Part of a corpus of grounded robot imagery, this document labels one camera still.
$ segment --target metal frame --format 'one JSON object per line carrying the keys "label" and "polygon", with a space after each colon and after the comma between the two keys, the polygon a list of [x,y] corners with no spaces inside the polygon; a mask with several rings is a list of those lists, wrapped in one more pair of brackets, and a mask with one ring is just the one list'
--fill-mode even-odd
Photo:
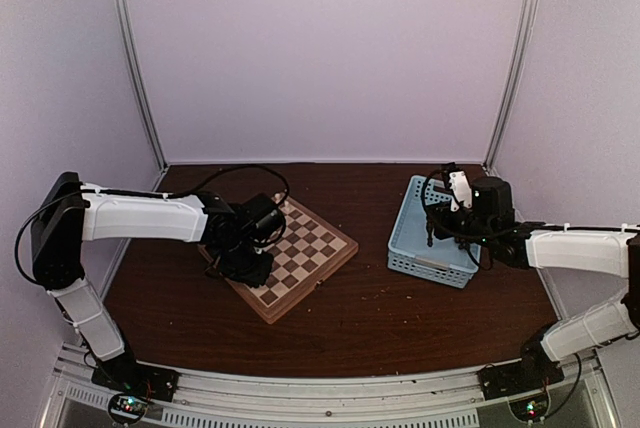
{"label": "metal frame", "polygon": [[127,6],[127,0],[115,0],[116,11],[118,13],[118,20],[120,22],[120,32],[122,34],[122,41],[124,43],[125,54],[127,57],[127,65],[129,68],[129,75],[133,84],[133,91],[136,97],[136,103],[138,105],[138,111],[142,118],[142,124],[144,127],[147,140],[151,144],[153,155],[160,171],[167,168],[167,160],[164,157],[162,146],[160,144],[160,138],[158,137],[158,131],[156,125],[153,122],[151,115],[151,109],[149,108],[149,100],[147,98],[147,92],[144,88],[142,81],[142,73],[140,71],[140,62],[138,60],[138,54],[134,43],[133,30],[131,28],[131,19],[129,17],[129,9]]}
{"label": "metal frame", "polygon": [[511,110],[515,102],[518,84],[520,83],[520,77],[524,67],[525,55],[527,47],[529,46],[533,24],[536,18],[538,1],[539,0],[522,0],[520,23],[518,26],[516,43],[513,49],[513,56],[511,58],[511,65],[509,67],[509,74],[507,76],[507,83],[502,94],[500,111],[498,112],[498,119],[496,120],[496,124],[493,129],[493,135],[491,136],[487,156],[484,160],[484,165],[488,170],[492,170],[494,168],[496,157],[498,155],[502,139],[504,138],[509,115],[511,114]]}
{"label": "metal frame", "polygon": [[[34,426],[56,427],[66,401],[106,408],[113,392],[91,384],[84,348],[64,345]],[[619,422],[597,357],[583,353],[586,391],[601,428]],[[443,372],[369,378],[259,378],[177,369],[172,403],[155,402],[145,420],[174,427],[411,428],[479,426],[477,410],[506,399],[484,401],[470,367]],[[571,385],[574,361],[563,365]]]}

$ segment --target white arm segment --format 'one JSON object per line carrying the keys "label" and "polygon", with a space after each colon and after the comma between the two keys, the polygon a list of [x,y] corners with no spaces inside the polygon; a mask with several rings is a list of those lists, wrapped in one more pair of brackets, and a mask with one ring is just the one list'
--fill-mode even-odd
{"label": "white arm segment", "polygon": [[[197,242],[202,238],[207,215],[197,196],[175,200],[140,196],[107,195],[97,185],[85,184],[82,240],[101,238],[169,238]],[[95,356],[108,361],[124,353],[124,341],[102,300],[85,278],[62,290],[48,292],[67,312],[76,332],[89,343]]]}
{"label": "white arm segment", "polygon": [[[629,278],[627,242],[636,236],[606,231],[534,231],[526,241],[529,265],[534,268],[569,268]],[[586,348],[635,333],[627,307],[621,302],[627,290],[553,325],[542,339],[551,361],[559,361]]]}
{"label": "white arm segment", "polygon": [[529,266],[569,268],[629,278],[627,241],[635,233],[536,230],[526,241]]}
{"label": "white arm segment", "polygon": [[178,199],[143,198],[106,195],[97,185],[85,184],[83,193],[90,203],[85,210],[82,239],[101,238],[169,238],[185,242],[200,241],[207,215],[195,196]]}
{"label": "white arm segment", "polygon": [[627,307],[621,303],[625,292],[553,325],[541,342],[549,359],[560,361],[573,353],[638,331],[629,319]]}
{"label": "white arm segment", "polygon": [[471,186],[467,181],[467,175],[464,171],[454,171],[449,175],[449,185],[454,196],[451,197],[451,211],[458,211],[458,203],[456,199],[465,207],[471,208]]}
{"label": "white arm segment", "polygon": [[107,361],[124,353],[118,327],[86,278],[76,280],[62,290],[47,293],[62,305],[76,333],[82,334],[98,359]]}

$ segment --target wire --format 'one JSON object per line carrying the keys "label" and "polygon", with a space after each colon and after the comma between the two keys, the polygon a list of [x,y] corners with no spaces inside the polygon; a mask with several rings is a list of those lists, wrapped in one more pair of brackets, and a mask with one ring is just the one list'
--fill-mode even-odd
{"label": "wire", "polygon": [[489,268],[485,268],[484,266],[482,266],[480,262],[476,259],[476,257],[473,256],[473,253],[471,253],[471,247],[469,246],[468,243],[465,243],[464,250],[467,252],[467,255],[469,255],[469,259],[471,260],[471,262],[481,270],[489,271],[493,268],[493,260],[491,260],[491,265]]}
{"label": "wire", "polygon": [[37,280],[35,280],[34,278],[30,277],[29,275],[27,275],[27,273],[25,272],[24,268],[22,267],[22,263],[20,263],[20,241],[22,240],[22,236],[24,235],[25,230],[29,227],[29,225],[31,225],[31,223],[33,222],[33,220],[35,220],[38,216],[40,216],[40,214],[42,214],[43,212],[47,211],[49,208],[56,206],[57,204],[61,203],[62,201],[66,200],[67,198],[71,198],[72,196],[76,196],[83,193],[82,190],[79,191],[73,191],[71,193],[67,193],[66,195],[60,196],[52,201],[50,201],[49,203],[42,205],[40,208],[38,208],[36,211],[34,211],[31,216],[29,216],[29,218],[27,218],[27,221],[25,221],[22,226],[20,227],[20,229],[18,230],[18,235],[16,236],[16,241],[15,244],[13,246],[13,258],[14,261],[16,263],[16,268],[18,269],[18,271],[20,272],[20,274],[22,275],[22,277],[27,280],[29,283],[33,283],[34,285],[38,285],[38,286],[42,286],[41,283],[39,283]]}
{"label": "wire", "polygon": [[173,194],[169,195],[168,198],[169,199],[174,199],[174,198],[182,198],[182,197],[185,197],[185,196],[193,195],[197,191],[199,191],[202,188],[204,188],[205,186],[207,186],[209,183],[211,183],[216,178],[219,178],[221,176],[227,175],[229,173],[233,173],[234,171],[249,170],[249,169],[256,169],[256,170],[265,171],[265,172],[275,176],[276,178],[278,178],[282,182],[282,184],[284,185],[284,195],[282,196],[280,201],[278,201],[278,203],[277,203],[277,206],[282,206],[282,204],[285,202],[285,200],[289,197],[289,192],[291,191],[290,187],[289,187],[289,182],[287,181],[287,179],[284,176],[282,176],[277,171],[272,170],[271,168],[268,168],[268,167],[266,167],[264,165],[256,165],[256,164],[239,165],[239,166],[232,166],[230,168],[222,168],[222,169],[216,171],[215,173],[207,176],[204,180],[202,180],[200,183],[198,183],[193,188],[191,188],[191,189],[189,189],[187,191],[182,191],[180,193],[173,193]]}
{"label": "wire", "polygon": [[492,233],[488,233],[485,235],[468,235],[466,233],[459,233],[457,231],[453,231],[449,228],[447,228],[446,226],[444,226],[440,220],[434,216],[434,212],[433,210],[430,208],[430,205],[427,205],[427,200],[426,200],[426,194],[427,194],[427,188],[429,186],[429,182],[433,179],[433,177],[435,175],[438,174],[442,174],[443,170],[434,170],[431,173],[429,173],[429,175],[427,176],[427,178],[425,179],[424,183],[422,184],[422,191],[420,192],[420,201],[422,203],[422,209],[424,210],[425,214],[427,215],[427,217],[429,218],[429,220],[441,231],[445,232],[446,234],[448,234],[449,236],[453,236],[454,238],[460,238],[462,240],[466,240],[466,241],[486,241],[486,240],[492,240],[495,238],[499,238],[500,236],[504,236],[506,234],[509,233],[513,233],[515,231],[517,231],[514,228],[508,228],[502,231],[496,231],[496,232],[492,232]]}
{"label": "wire", "polygon": [[280,227],[280,231],[272,240],[252,240],[253,246],[256,248],[266,248],[267,246],[273,245],[279,242],[284,236],[284,232],[287,230],[287,220],[286,218],[282,221],[282,226]]}
{"label": "wire", "polygon": [[569,394],[564,400],[562,400],[562,403],[560,403],[558,407],[555,410],[553,410],[551,413],[544,415],[543,417],[544,421],[548,420],[552,416],[555,416],[562,408],[564,408],[564,406],[567,404],[571,396],[575,393],[576,388],[578,388],[578,383],[580,383],[580,378],[582,377],[582,360],[580,359],[577,353],[574,353],[573,356],[575,356],[576,360],[578,361],[578,375],[576,376],[576,381],[573,382],[573,386],[571,387]]}
{"label": "wire", "polygon": [[82,357],[82,359],[84,360],[84,364],[87,365],[89,368],[95,370],[98,368],[98,363],[96,363],[95,365],[90,365],[89,362],[87,361],[87,356],[91,355],[91,358],[93,358],[93,361],[96,361],[95,357],[93,356],[93,353],[91,353],[90,351],[87,351],[84,356]]}
{"label": "wire", "polygon": [[117,406],[116,401],[118,400],[118,398],[121,397],[131,397],[131,398],[137,398],[140,399],[137,396],[128,394],[128,393],[116,393],[115,395],[113,395],[110,399],[109,402],[107,403],[107,413],[109,414],[109,418],[111,418],[112,421],[118,423],[119,425],[134,425],[136,423],[138,423],[142,418],[144,418],[144,416],[147,414],[147,411],[149,410],[149,404],[151,403],[151,386],[149,385],[149,382],[147,382],[147,397],[145,400],[145,408],[144,411],[139,413],[138,415],[136,415],[135,418],[129,419],[129,418],[125,418],[122,417],[121,419],[118,419],[114,416],[113,413],[111,413],[111,410],[113,408],[115,408]]}

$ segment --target black mounting bracket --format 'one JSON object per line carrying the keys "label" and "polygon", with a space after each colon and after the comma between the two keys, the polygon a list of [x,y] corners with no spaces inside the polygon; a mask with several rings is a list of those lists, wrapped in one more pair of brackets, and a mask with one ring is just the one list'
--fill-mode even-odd
{"label": "black mounting bracket", "polygon": [[480,387],[485,400],[493,400],[515,396],[527,391],[539,390],[543,387],[543,379],[547,384],[559,383],[564,374],[558,367],[545,370],[544,376],[531,373],[520,361],[505,365],[488,366],[478,372]]}
{"label": "black mounting bracket", "polygon": [[[180,376],[177,371],[141,364],[137,365],[137,371],[140,378],[145,381],[134,388],[126,390],[128,395],[146,400],[147,393],[149,393],[149,398],[152,400],[173,401],[173,394],[176,391],[178,377]],[[99,368],[93,370],[91,382],[94,385],[104,386],[110,390],[123,391],[120,383],[113,381]]]}

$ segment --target black cable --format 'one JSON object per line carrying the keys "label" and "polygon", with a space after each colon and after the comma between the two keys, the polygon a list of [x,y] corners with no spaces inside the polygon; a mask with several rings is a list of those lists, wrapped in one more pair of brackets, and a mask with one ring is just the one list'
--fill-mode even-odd
{"label": "black cable", "polygon": [[573,386],[569,391],[569,394],[564,400],[562,400],[562,403],[560,403],[558,407],[555,410],[553,410],[551,413],[544,415],[545,421],[551,418],[552,416],[555,416],[562,408],[564,408],[564,405],[567,404],[567,402],[569,401],[573,393],[576,391],[576,388],[578,388],[578,383],[580,383],[580,377],[582,376],[582,360],[580,359],[577,353],[574,353],[573,356],[575,356],[576,360],[578,360],[578,375],[576,376],[576,381],[574,381]]}
{"label": "black cable", "polygon": [[427,188],[429,186],[429,182],[433,179],[435,175],[441,174],[441,173],[443,173],[443,170],[434,170],[431,173],[429,173],[424,183],[422,184],[422,191],[420,192],[420,201],[422,203],[422,209],[424,210],[429,220],[438,229],[445,232],[449,236],[453,236],[454,238],[460,238],[461,240],[472,241],[472,242],[492,240],[495,238],[499,238],[500,236],[504,236],[509,233],[513,233],[517,231],[515,228],[508,228],[502,231],[492,232],[490,234],[488,233],[485,235],[468,235],[465,233],[459,233],[457,231],[450,230],[449,228],[444,226],[436,216],[433,216],[434,215],[433,210],[430,208],[430,205],[427,205],[427,200],[426,200],[426,194],[427,194]]}
{"label": "black cable", "polygon": [[475,256],[473,256],[473,253],[471,253],[471,247],[469,246],[469,244],[468,244],[468,243],[465,243],[465,245],[464,245],[464,250],[467,252],[467,255],[469,255],[469,259],[471,260],[471,262],[472,262],[474,265],[476,265],[478,268],[480,268],[481,270],[489,271],[489,270],[491,270],[491,268],[493,268],[493,263],[491,263],[491,267],[489,267],[489,268],[485,268],[485,267],[483,267],[483,266],[480,264],[480,262],[476,259],[476,257],[475,257]]}
{"label": "black cable", "polygon": [[29,218],[27,218],[27,221],[25,221],[22,226],[20,227],[20,229],[18,230],[18,235],[16,236],[16,241],[15,244],[13,246],[13,259],[16,263],[16,268],[18,269],[18,271],[20,272],[20,274],[22,275],[22,277],[27,280],[29,283],[33,283],[34,285],[38,285],[38,286],[42,286],[37,280],[35,280],[34,278],[31,278],[29,275],[27,275],[27,273],[24,271],[24,268],[22,267],[22,263],[20,263],[20,241],[22,240],[22,235],[24,235],[25,230],[29,227],[29,225],[31,225],[31,223],[33,222],[33,220],[35,220],[38,216],[40,216],[40,214],[42,214],[43,212],[47,211],[49,208],[61,203],[62,201],[66,200],[67,198],[71,198],[72,196],[76,196],[78,194],[82,193],[82,191],[74,191],[71,193],[67,193],[66,195],[60,196],[52,201],[50,201],[49,203],[42,205],[40,208],[38,208],[36,211],[34,211],[31,216],[29,216]]}
{"label": "black cable", "polygon": [[186,191],[182,191],[180,193],[173,193],[173,194],[169,195],[168,198],[169,199],[174,199],[174,198],[182,198],[182,197],[185,197],[185,196],[193,195],[197,191],[199,191],[202,188],[204,188],[205,186],[207,186],[210,182],[212,182],[216,178],[219,178],[220,176],[223,176],[223,175],[226,175],[226,174],[229,174],[229,173],[233,173],[234,171],[249,170],[249,169],[265,171],[265,172],[275,176],[276,178],[278,178],[282,182],[282,184],[284,185],[284,195],[282,196],[280,201],[278,201],[278,203],[277,203],[277,206],[282,206],[282,204],[285,202],[285,200],[289,197],[289,192],[291,191],[290,187],[289,187],[289,182],[287,181],[287,179],[284,176],[282,176],[277,171],[272,170],[271,168],[268,168],[268,167],[266,167],[264,165],[256,165],[256,164],[239,165],[239,166],[232,166],[232,167],[229,167],[229,168],[222,168],[222,169],[216,171],[215,173],[207,176],[204,180],[202,180],[200,183],[198,183],[193,188],[191,188],[189,190],[186,190]]}
{"label": "black cable", "polygon": [[89,362],[87,361],[87,356],[91,355],[91,358],[93,358],[93,361],[96,361],[95,356],[93,356],[93,353],[91,353],[90,351],[87,351],[84,356],[82,357],[82,359],[84,360],[84,364],[87,365],[89,368],[91,368],[92,370],[95,370],[98,368],[98,363],[96,363],[95,365],[90,365]]}
{"label": "black cable", "polygon": [[279,242],[284,236],[284,232],[287,230],[287,220],[283,220],[282,226],[280,227],[280,231],[272,240],[251,240],[253,246],[256,248],[266,248],[267,246],[273,245]]}

